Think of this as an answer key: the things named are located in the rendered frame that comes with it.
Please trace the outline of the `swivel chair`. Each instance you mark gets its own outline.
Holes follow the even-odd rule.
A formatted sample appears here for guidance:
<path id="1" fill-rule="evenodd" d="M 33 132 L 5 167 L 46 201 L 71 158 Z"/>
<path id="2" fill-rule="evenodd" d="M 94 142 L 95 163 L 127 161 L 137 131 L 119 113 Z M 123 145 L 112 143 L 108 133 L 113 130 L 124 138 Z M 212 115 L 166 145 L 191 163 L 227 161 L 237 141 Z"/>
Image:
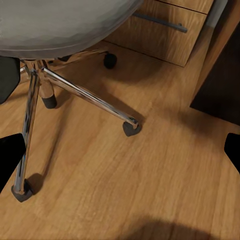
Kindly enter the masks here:
<path id="1" fill-rule="evenodd" d="M 144 0 L 0 0 L 0 105 L 16 87 L 30 81 L 22 136 L 26 152 L 16 167 L 11 192 L 22 203 L 34 187 L 25 178 L 38 101 L 57 106 L 53 84 L 124 120 L 127 137 L 139 121 L 55 71 L 104 53 L 112 69 L 117 57 L 108 46 L 87 49 L 120 27 Z M 85 50 L 87 49 L 87 50 Z M 20 62 L 25 65 L 20 68 Z"/>

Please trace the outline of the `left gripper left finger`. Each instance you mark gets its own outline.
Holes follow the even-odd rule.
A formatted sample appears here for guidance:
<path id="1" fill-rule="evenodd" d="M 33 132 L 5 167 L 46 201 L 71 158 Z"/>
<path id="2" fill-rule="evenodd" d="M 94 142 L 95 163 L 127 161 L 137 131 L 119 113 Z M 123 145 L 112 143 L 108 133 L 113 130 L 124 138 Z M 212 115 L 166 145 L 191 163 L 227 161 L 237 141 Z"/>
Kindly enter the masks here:
<path id="1" fill-rule="evenodd" d="M 26 152 L 21 133 L 0 138 L 0 193 Z"/>

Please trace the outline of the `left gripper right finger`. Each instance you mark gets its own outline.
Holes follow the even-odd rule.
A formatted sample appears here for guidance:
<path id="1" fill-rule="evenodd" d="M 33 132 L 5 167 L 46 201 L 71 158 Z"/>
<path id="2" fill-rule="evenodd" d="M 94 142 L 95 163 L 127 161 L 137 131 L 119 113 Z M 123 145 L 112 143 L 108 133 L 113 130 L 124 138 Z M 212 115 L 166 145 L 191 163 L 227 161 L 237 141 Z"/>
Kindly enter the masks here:
<path id="1" fill-rule="evenodd" d="M 240 173 L 240 135 L 228 133 L 224 151 Z"/>

